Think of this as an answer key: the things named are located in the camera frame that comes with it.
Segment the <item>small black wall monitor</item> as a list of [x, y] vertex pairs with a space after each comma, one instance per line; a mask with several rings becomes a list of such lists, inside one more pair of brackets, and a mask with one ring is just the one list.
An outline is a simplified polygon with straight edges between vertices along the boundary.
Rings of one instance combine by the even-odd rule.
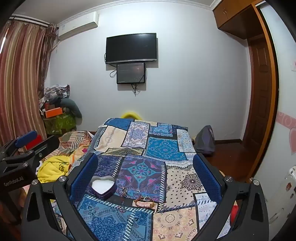
[[121, 63], [116, 68], [117, 84], [145, 83], [145, 63]]

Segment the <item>pile of printed clothes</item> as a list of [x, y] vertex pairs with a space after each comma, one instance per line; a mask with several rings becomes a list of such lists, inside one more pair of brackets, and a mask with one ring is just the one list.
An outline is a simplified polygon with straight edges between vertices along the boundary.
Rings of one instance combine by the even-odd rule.
[[44, 103], [52, 101], [56, 98], [69, 98], [70, 85], [53, 85], [44, 90], [44, 96], [39, 100], [39, 108], [41, 109]]

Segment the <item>white wall air conditioner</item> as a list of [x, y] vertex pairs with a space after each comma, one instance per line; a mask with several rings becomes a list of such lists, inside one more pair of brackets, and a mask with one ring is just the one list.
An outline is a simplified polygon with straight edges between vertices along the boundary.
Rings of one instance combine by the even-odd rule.
[[82, 15], [59, 27], [58, 39], [63, 41], [82, 32], [92, 30], [98, 27], [99, 14], [94, 11], [86, 15]]

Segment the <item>patchwork patterned bedspread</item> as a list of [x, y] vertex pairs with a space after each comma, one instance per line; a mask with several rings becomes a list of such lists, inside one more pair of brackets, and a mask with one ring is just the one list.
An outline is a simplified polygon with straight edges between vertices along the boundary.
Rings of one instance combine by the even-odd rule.
[[[105, 201], [87, 187], [78, 204], [98, 240], [193, 240], [216, 207], [193, 168], [185, 126], [110, 118], [89, 152], [98, 157], [94, 175], [112, 176], [117, 185]], [[121, 196], [123, 187], [130, 198]]]

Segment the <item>orange shoe box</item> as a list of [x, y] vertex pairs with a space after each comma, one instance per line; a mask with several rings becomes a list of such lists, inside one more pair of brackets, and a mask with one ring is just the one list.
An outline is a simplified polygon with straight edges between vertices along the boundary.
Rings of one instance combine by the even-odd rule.
[[52, 117], [55, 117], [55, 116], [60, 115], [62, 113], [63, 113], [62, 108], [49, 109], [49, 110], [45, 111], [45, 117], [46, 118], [52, 118]]

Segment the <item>brown wooden overhead cabinet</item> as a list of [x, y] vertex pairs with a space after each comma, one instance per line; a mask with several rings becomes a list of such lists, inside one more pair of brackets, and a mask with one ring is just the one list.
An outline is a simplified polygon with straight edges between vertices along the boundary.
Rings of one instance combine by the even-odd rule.
[[243, 40], [261, 35], [263, 29], [252, 2], [221, 1], [213, 10], [217, 28]]

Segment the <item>striped red brown curtain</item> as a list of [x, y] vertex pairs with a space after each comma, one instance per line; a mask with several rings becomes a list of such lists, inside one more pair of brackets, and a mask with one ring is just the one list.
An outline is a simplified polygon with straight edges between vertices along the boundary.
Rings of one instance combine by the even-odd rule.
[[56, 31], [13, 20], [1, 30], [1, 145], [30, 131], [46, 137], [39, 100]]

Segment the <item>purple heart-shaped tin box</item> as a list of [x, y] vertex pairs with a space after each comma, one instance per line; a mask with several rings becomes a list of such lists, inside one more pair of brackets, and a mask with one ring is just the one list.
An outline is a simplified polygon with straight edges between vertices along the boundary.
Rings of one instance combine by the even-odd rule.
[[89, 186], [92, 193], [101, 200], [110, 198], [117, 189], [115, 179], [112, 176], [93, 176]]

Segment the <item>yellow round object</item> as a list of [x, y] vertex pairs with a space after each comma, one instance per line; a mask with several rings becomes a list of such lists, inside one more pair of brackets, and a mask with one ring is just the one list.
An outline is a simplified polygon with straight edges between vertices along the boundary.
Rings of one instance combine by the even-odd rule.
[[142, 118], [135, 112], [133, 111], [128, 111], [124, 113], [121, 118], [128, 118], [128, 119], [133, 119], [133, 120], [142, 120]]

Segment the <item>large black wall television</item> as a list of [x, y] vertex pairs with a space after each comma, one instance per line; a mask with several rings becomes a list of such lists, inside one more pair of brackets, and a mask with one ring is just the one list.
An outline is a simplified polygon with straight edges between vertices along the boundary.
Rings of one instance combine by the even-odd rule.
[[157, 61], [158, 44], [156, 33], [140, 33], [106, 38], [105, 62], [125, 63]]

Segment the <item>red flat box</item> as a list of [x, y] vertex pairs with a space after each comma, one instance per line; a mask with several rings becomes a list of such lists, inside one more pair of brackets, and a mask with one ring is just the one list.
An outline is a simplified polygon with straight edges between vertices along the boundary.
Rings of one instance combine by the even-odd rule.
[[30, 141], [28, 144], [25, 145], [25, 148], [27, 151], [31, 150], [32, 148], [34, 148], [35, 146], [37, 146], [38, 144], [40, 144], [43, 141], [41, 135], [37, 135], [37, 137]]

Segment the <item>grey purple backpack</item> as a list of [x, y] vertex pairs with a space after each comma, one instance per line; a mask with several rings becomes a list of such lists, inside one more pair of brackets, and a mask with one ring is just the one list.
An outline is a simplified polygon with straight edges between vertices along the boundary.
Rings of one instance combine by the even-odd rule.
[[193, 145], [197, 153], [212, 155], [215, 152], [215, 138], [212, 127], [204, 126], [196, 135]]

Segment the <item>brown wooden door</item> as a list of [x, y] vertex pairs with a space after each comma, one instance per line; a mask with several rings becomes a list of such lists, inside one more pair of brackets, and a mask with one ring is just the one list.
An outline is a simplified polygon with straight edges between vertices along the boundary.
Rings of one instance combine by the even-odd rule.
[[271, 102], [271, 63], [266, 39], [248, 39], [251, 60], [251, 100], [243, 146], [256, 159], [265, 135]]

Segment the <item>white cabinet with stickers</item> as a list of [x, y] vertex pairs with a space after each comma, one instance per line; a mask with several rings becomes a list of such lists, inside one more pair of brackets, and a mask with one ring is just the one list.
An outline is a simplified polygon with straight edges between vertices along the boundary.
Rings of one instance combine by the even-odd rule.
[[265, 202], [268, 213], [269, 240], [272, 240], [287, 222], [295, 207], [295, 165], [281, 180], [278, 187], [273, 185], [274, 194]]

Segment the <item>yellow cartoon blanket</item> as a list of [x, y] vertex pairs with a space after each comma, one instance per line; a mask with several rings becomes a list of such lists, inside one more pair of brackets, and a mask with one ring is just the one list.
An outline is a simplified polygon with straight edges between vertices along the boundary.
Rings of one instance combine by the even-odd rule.
[[60, 176], [67, 176], [71, 165], [68, 156], [52, 156], [38, 169], [37, 178], [41, 183], [55, 182]]

